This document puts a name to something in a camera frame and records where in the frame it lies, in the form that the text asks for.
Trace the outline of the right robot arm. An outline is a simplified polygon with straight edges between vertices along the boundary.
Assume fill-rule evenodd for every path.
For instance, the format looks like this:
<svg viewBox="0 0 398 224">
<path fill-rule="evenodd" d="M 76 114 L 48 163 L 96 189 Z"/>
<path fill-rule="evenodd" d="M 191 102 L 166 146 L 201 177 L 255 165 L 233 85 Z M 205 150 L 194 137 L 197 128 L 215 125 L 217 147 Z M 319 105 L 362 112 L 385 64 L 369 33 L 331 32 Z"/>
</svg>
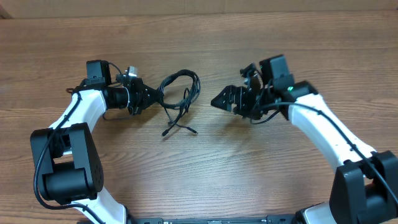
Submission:
<svg viewBox="0 0 398 224">
<path fill-rule="evenodd" d="M 241 69 L 243 86 L 226 86 L 211 105 L 252 124 L 275 115 L 298 127 L 334 172 L 330 198 L 267 223 L 383 223 L 397 218 L 397 157 L 355 136 L 309 82 L 296 82 L 283 55 Z"/>
</svg>

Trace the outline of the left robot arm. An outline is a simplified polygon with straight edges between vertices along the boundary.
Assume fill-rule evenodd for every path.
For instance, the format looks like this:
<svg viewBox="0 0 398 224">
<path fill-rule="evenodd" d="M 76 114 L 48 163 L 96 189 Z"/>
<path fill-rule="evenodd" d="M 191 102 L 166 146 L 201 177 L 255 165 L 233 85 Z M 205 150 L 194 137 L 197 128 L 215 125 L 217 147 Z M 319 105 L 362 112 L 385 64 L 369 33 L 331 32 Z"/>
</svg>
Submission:
<svg viewBox="0 0 398 224">
<path fill-rule="evenodd" d="M 67 91 L 71 102 L 46 129 L 30 136 L 34 160 L 34 194 L 49 210 L 74 208 L 92 223 L 135 223 L 126 206 L 104 187 L 104 172 L 92 132 L 107 110 L 127 109 L 140 114 L 163 94 L 145 85 L 135 67 L 119 72 L 112 81 L 111 62 L 86 63 L 87 77 Z"/>
</svg>

